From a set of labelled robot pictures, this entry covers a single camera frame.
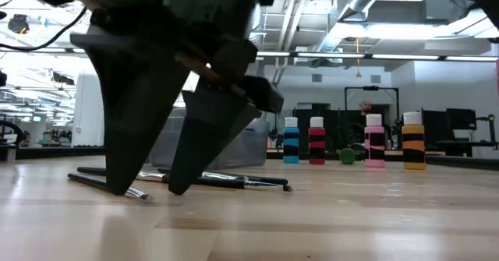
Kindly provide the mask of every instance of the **white bottle cap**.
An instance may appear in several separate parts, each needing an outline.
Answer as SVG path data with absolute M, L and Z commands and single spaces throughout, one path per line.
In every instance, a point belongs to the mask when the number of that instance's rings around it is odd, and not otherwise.
M 369 114 L 369 115 L 367 115 L 366 125 L 367 126 L 382 126 L 383 125 L 383 116 L 381 116 L 381 114 Z
M 298 118 L 297 117 L 286 117 L 284 120 L 286 128 L 298 128 Z
M 421 112 L 406 112 L 404 113 L 404 125 L 422 125 L 423 118 Z
M 310 128 L 323 128 L 324 118 L 322 117 L 312 117 L 310 118 Z

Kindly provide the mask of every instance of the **ceiling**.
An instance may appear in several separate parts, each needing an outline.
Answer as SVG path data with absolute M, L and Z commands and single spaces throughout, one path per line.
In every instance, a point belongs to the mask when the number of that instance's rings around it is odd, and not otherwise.
M 467 7 L 470 3 L 464 0 L 438 1 L 443 1 L 440 3 L 445 4 L 448 8 L 445 12 L 448 12 L 451 16 L 449 16 L 448 22 L 439 23 L 437 39 L 428 40 L 429 38 L 413 37 L 420 27 L 428 27 L 428 24 L 404 23 L 401 25 L 398 23 L 394 25 L 390 20 L 396 20 L 396 15 L 403 17 L 403 14 L 411 14 L 411 10 L 405 11 L 403 7 L 420 7 L 422 3 L 430 3 L 430 0 L 377 0 L 369 10 L 367 23 L 336 23 L 336 21 L 331 20 L 342 0 L 305 0 L 302 11 L 299 11 L 300 0 L 295 0 L 294 5 L 292 5 L 293 9 L 290 11 L 291 17 L 289 18 L 288 27 L 285 30 L 284 42 L 292 35 L 289 41 L 289 50 L 296 50 L 297 48 L 313 49 L 328 34 L 331 36 L 333 27 L 337 28 L 339 26 L 343 31 L 342 35 L 335 34 L 340 38 L 336 51 L 378 54 L 481 55 L 490 50 L 487 34 L 494 36 L 497 29 L 491 28 L 490 21 L 483 18 L 483 13 L 467 14 L 463 7 Z M 260 37 L 258 42 L 260 50 L 274 51 L 278 49 L 283 23 L 286 21 L 285 15 L 287 8 L 290 6 L 290 0 L 275 0 L 271 7 L 262 7 L 260 9 L 260 25 L 259 28 L 253 31 L 253 36 Z M 54 8 L 37 0 L 14 0 L 1 8 L 2 11 L 7 12 L 8 17 L 0 20 L 0 41 L 3 44 L 24 47 L 43 44 L 66 24 L 73 21 L 82 8 L 83 5 L 79 2 Z M 427 15 L 431 14 L 433 16 L 432 12 L 429 11 L 429 8 L 426 8 Z M 435 13 L 440 15 L 442 11 L 436 11 Z M 8 28 L 8 22 L 14 14 L 28 16 L 27 22 L 30 24 L 30 29 L 27 33 L 16 34 Z M 71 48 L 69 33 L 86 32 L 89 18 L 90 12 L 50 47 Z M 294 29 L 295 32 L 292 32 L 292 22 L 295 18 L 298 23 Z M 357 27 L 360 27 L 362 32 L 356 32 Z M 374 35 L 374 31 L 380 28 L 385 31 L 385 35 L 390 36 Z M 266 58 L 260 63 L 273 65 L 274 59 Z M 355 59 L 344 59 L 335 62 L 332 66 L 349 68 L 357 65 L 357 63 Z M 362 66 L 385 67 L 385 71 L 391 71 L 403 63 L 405 62 L 380 60 L 361 62 Z M 0 110 L 8 111 L 6 109 L 8 105 L 3 105 L 4 108 L 1 107 L 2 102 L 36 103 L 50 99 L 54 100 L 51 102 L 58 104 L 57 107 L 61 109 L 61 112 L 71 110 L 74 108 L 75 87 L 56 82 L 53 73 L 56 72 L 59 75 L 73 79 L 76 83 L 80 69 L 83 68 L 82 65 L 89 64 L 90 62 L 84 54 L 69 55 L 63 50 L 60 53 L 50 55 L 15 52 L 0 54 L 0 67 L 3 72 L 9 75 L 8 83 L 10 86 L 35 86 L 48 89 L 62 86 L 65 88 L 65 90 L 56 91 L 34 91 L 43 94 L 44 97 L 47 97 L 46 99 L 28 93 L 28 90 L 3 90 L 3 93 L 0 93 Z

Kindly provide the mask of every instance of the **wooden tabletop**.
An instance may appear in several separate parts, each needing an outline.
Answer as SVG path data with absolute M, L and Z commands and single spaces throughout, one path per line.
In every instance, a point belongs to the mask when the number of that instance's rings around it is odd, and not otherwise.
M 499 174 L 400 163 L 233 169 L 294 192 L 137 182 L 154 201 L 109 195 L 68 172 L 103 157 L 0 165 L 0 260 L 499 260 Z

